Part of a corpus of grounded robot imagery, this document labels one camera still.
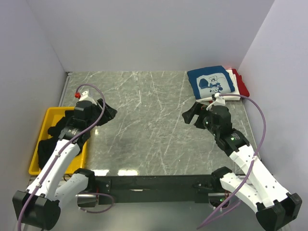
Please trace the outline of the black t-shirt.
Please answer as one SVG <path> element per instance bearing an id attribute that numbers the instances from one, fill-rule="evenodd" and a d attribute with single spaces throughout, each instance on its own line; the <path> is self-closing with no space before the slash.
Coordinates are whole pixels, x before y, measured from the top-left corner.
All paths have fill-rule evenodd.
<path id="1" fill-rule="evenodd" d="M 50 158 L 56 143 L 58 141 L 58 137 L 62 131 L 62 129 L 66 126 L 68 119 L 73 115 L 73 111 L 65 111 L 65 116 L 62 117 L 55 126 L 49 127 L 48 134 L 51 135 L 51 138 L 41 140 L 38 144 L 38 165 L 42 170 L 43 166 L 46 164 L 48 159 Z M 81 154 L 83 150 L 83 146 L 86 141 L 83 141 L 81 137 L 78 138 L 78 144 L 80 145 Z"/>

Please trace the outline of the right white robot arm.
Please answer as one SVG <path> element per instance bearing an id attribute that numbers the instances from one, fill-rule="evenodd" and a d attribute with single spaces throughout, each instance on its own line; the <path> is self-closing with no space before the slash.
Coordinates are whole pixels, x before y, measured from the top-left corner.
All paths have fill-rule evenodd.
<path id="1" fill-rule="evenodd" d="M 218 219 L 219 216 L 215 214 L 234 196 L 254 211 L 259 224 L 266 231 L 277 231 L 295 220 L 302 205 L 301 197 L 297 193 L 290 193 L 274 178 L 259 159 L 259 150 L 254 149 L 244 134 L 233 127 L 224 95 L 214 94 L 210 105 L 195 102 L 182 117 L 189 124 L 196 115 L 195 127 L 208 130 L 214 136 L 216 145 L 245 174 L 240 179 L 227 167 L 212 173 L 213 190 L 226 190 L 230 195 L 198 228 Z"/>

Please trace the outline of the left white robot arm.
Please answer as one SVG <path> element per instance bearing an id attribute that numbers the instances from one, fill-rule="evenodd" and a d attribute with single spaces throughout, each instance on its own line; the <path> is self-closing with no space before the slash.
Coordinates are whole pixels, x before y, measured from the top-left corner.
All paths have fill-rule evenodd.
<path id="1" fill-rule="evenodd" d="M 68 125 L 61 131 L 51 157 L 41 173 L 24 191 L 13 196 L 17 217 L 17 230 L 30 225 L 51 230 L 57 223 L 61 210 L 82 191 L 97 195 L 95 173 L 77 169 L 72 177 L 60 185 L 60 181 L 72 160 L 81 152 L 90 138 L 91 130 L 112 120 L 117 111 L 106 104 L 102 96 L 97 101 L 89 92 L 75 93 L 78 102 Z"/>

